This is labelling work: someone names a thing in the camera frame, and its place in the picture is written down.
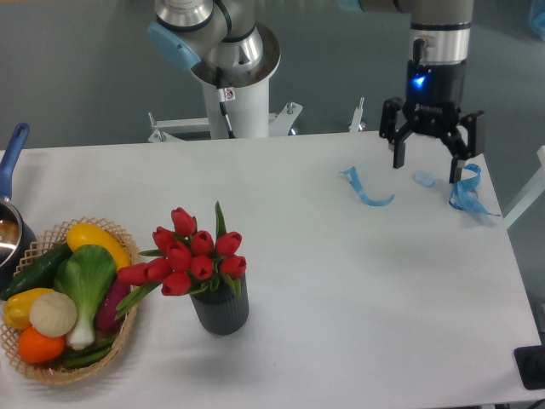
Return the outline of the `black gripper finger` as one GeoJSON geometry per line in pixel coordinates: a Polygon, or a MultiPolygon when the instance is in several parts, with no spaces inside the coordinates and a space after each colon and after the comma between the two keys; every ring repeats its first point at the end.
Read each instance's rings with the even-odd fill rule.
{"type": "Polygon", "coordinates": [[[393,149],[393,168],[400,169],[404,166],[405,140],[407,137],[406,124],[400,130],[396,128],[398,114],[402,110],[403,102],[398,97],[385,100],[382,106],[379,136],[387,139],[393,149]]]}
{"type": "Polygon", "coordinates": [[[485,112],[479,110],[461,116],[458,121],[467,131],[467,141],[464,142],[462,134],[455,127],[455,131],[450,137],[453,150],[451,152],[452,160],[450,164],[450,183],[457,183],[461,180],[462,169],[465,163],[479,156],[485,150],[485,112]]]}

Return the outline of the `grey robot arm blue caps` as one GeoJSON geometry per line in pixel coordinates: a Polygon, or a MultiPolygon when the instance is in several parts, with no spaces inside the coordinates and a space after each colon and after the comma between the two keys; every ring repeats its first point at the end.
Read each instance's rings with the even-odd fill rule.
{"type": "MultiPolygon", "coordinates": [[[[350,7],[410,16],[405,96],[384,102],[379,128],[393,149],[393,167],[404,165],[409,135],[427,135],[447,147],[450,181],[459,181],[463,165],[484,149],[478,114],[462,114],[460,106],[473,3],[352,1],[350,7]]],[[[254,3],[157,1],[154,10],[148,37],[166,61],[202,84],[211,136],[269,136],[269,80],[280,48],[256,20],[254,3]]]]}

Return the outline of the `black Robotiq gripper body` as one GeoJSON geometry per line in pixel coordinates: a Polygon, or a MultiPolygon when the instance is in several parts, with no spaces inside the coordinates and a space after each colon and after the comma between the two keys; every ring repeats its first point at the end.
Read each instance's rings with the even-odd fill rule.
{"type": "Polygon", "coordinates": [[[405,101],[401,110],[406,119],[407,137],[417,133],[438,138],[451,154],[450,137],[461,117],[465,71],[465,61],[446,65],[408,61],[405,101]]]}

